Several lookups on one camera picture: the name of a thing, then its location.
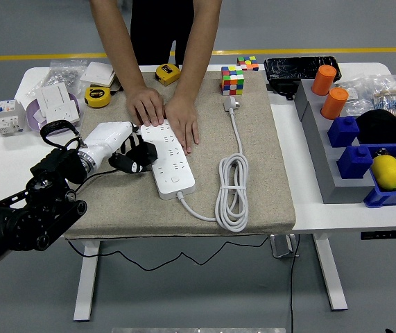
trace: tape measure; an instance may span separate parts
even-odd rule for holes
[[[156,69],[156,80],[167,86],[181,76],[181,71],[173,64],[163,64]]]
[[[110,88],[90,87],[85,90],[85,102],[91,108],[103,108],[111,101]]]

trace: robotic hand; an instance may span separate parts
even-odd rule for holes
[[[50,133],[66,129],[75,137],[65,146],[47,139]],[[0,200],[0,260],[11,250],[46,250],[87,211],[87,203],[76,200],[67,181],[83,183],[105,158],[126,173],[144,172],[157,159],[155,146],[144,142],[139,128],[130,122],[100,123],[85,142],[68,121],[49,123],[40,134],[55,149],[30,169],[33,177],[25,190]],[[125,154],[127,139],[131,149]],[[74,142],[77,147],[69,149]],[[23,208],[11,207],[21,200],[26,201]]]

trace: lemon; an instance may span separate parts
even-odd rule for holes
[[[373,176],[382,189],[396,189],[396,158],[390,155],[376,156],[371,166]]]

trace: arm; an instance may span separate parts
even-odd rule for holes
[[[136,61],[127,26],[115,0],[89,0],[103,48],[127,95],[127,109],[137,125],[162,123],[164,102],[147,88]]]
[[[194,106],[212,55],[222,0],[193,0],[191,27],[181,77],[173,98],[166,104],[167,118],[186,153],[194,138],[199,144],[198,122]]]

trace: yellow floor line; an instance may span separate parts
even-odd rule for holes
[[[339,49],[245,49],[245,50],[221,50],[213,51],[213,56],[241,56],[252,54],[329,54],[329,53],[394,53],[396,47],[363,47],[363,48],[339,48]],[[0,61],[13,60],[48,60],[70,58],[106,58],[105,53],[58,53],[58,54],[24,54],[24,55],[0,55]]]

